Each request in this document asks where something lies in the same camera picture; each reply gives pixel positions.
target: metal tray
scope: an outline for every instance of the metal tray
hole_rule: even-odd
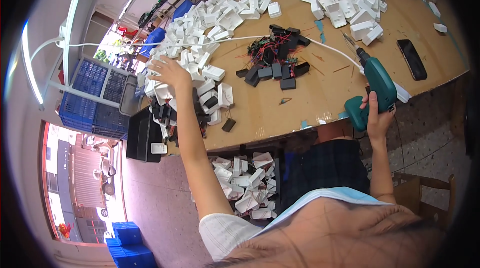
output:
[[[118,111],[127,116],[133,116],[140,110],[142,103],[141,97],[135,96],[135,90],[137,88],[137,76],[129,74],[125,85],[123,86],[123,92],[120,99],[120,107]]]

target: white sleeve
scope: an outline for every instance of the white sleeve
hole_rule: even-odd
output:
[[[262,230],[235,215],[214,213],[200,220],[198,231],[213,261],[226,257],[233,248]]]

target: dark skirt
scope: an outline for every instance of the dark skirt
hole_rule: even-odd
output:
[[[330,140],[295,154],[282,184],[281,208],[286,210],[305,193],[319,188],[349,187],[370,193],[367,169],[360,160],[360,143]]]

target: hand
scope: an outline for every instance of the hand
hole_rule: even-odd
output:
[[[369,103],[369,114],[367,123],[367,133],[370,143],[375,145],[376,143],[383,143],[386,140],[386,134],[388,127],[393,121],[397,108],[393,105],[393,111],[386,111],[378,113],[378,100],[377,93],[371,91],[369,96],[365,96],[362,99],[360,109],[365,109]]]
[[[148,66],[148,69],[158,72],[160,75],[151,75],[148,78],[171,85],[175,91],[181,89],[188,89],[191,91],[192,76],[190,73],[183,69],[182,66],[177,63],[177,61],[174,61],[167,56],[161,55],[160,59],[165,61],[165,63],[162,61],[153,60],[153,65]]]

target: electric screwdriver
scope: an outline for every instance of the electric screwdriver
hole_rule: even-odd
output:
[[[387,71],[377,58],[371,57],[363,48],[356,45],[347,34],[344,33],[343,35],[356,48],[360,64],[369,83],[367,93],[370,91],[377,93],[378,113],[392,111],[397,100],[397,89]],[[345,110],[357,132],[367,130],[368,114],[370,112],[368,103],[365,109],[360,109],[362,99],[363,96],[355,96],[345,102]]]

